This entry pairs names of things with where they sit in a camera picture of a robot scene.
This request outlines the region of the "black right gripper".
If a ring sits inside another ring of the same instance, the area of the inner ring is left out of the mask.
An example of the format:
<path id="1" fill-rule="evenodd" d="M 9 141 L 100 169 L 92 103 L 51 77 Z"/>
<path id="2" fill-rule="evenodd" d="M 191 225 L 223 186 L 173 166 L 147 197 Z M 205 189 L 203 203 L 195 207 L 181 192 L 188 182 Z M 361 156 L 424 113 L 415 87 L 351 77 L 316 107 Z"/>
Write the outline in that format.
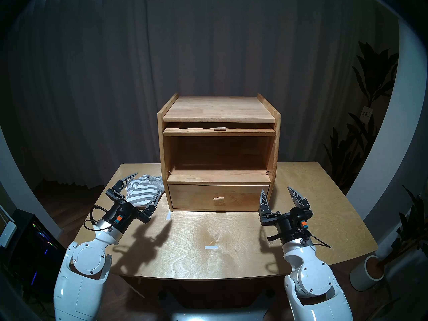
<path id="1" fill-rule="evenodd" d="M 288 186 L 288 191 L 296 207 L 302 210 L 291 210 L 288 213 L 271 212 L 264 189 L 259 200 L 259 216 L 262 226 L 275 226 L 278 233 L 267 237 L 268 241 L 281 240 L 284 245 L 292 240 L 302 238 L 304 243 L 309 240 L 311 234 L 307 221 L 313 216 L 307 198 L 302 197 L 296 190 Z"/>

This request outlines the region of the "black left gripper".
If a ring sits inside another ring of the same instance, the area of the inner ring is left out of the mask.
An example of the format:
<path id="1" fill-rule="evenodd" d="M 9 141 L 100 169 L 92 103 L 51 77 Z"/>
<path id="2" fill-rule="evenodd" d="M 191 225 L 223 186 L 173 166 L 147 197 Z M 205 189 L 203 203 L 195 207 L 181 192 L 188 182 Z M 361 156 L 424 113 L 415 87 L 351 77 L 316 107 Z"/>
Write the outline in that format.
<path id="1" fill-rule="evenodd" d="M 134 219 L 138 219 L 143 223 L 148 223 L 150 221 L 150 217 L 157 208 L 159 199 L 161 198 L 161 190 L 158 190 L 149 201 L 144 211 L 141 211 L 134 207 L 130 202 L 127 202 L 124 196 L 119 196 L 123 188 L 129 183 L 129 181 L 133 180 L 137 174 L 138 172 L 118 180 L 116 184 L 113 185 L 112 189 L 107 189 L 106 191 L 106 195 L 113 200 L 114 204 L 102 217 L 102 220 L 104 222 L 108 222 L 113 228 L 117 229 L 122 234 L 125 233 Z"/>

